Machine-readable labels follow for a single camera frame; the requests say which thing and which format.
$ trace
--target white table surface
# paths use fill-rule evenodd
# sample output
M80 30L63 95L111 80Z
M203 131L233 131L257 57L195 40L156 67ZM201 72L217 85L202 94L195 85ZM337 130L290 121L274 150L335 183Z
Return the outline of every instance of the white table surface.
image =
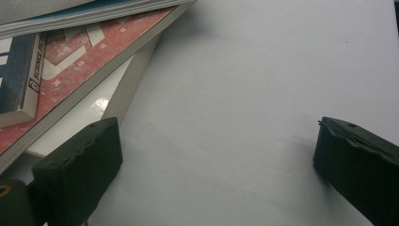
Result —
M199 0L154 54L89 223L372 225L312 167L323 116L399 144L392 0Z

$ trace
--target red book cover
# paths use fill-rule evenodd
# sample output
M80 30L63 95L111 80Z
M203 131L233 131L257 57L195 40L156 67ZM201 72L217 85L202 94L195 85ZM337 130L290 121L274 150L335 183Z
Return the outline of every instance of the red book cover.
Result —
M37 116L33 121L1 129L0 154L171 11L165 8L48 33Z

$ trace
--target book spine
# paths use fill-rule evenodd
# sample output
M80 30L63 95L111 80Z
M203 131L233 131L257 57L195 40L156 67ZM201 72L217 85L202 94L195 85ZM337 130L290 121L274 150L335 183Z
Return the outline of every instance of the book spine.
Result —
M23 112L34 119L38 105L41 71L44 60L45 35L38 33L35 38L32 60L29 68L29 78L26 84Z

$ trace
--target book cover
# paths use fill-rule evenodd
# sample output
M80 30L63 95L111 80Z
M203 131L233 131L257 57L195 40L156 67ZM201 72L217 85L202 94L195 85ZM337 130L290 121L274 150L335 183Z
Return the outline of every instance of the book cover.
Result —
M35 119L43 51L40 34L0 40L0 128Z
M0 24L72 8L93 0L1 0Z
M191 5L48 33L37 117L0 131L0 172Z
M115 19L196 0L96 0L74 8L0 24L0 39Z

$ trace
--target stack of books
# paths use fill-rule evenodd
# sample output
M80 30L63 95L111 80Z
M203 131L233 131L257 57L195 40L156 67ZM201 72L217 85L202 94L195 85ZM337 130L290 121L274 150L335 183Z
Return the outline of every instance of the stack of books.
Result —
M0 173L94 121L121 122L162 31L195 0L23 2L0 9Z

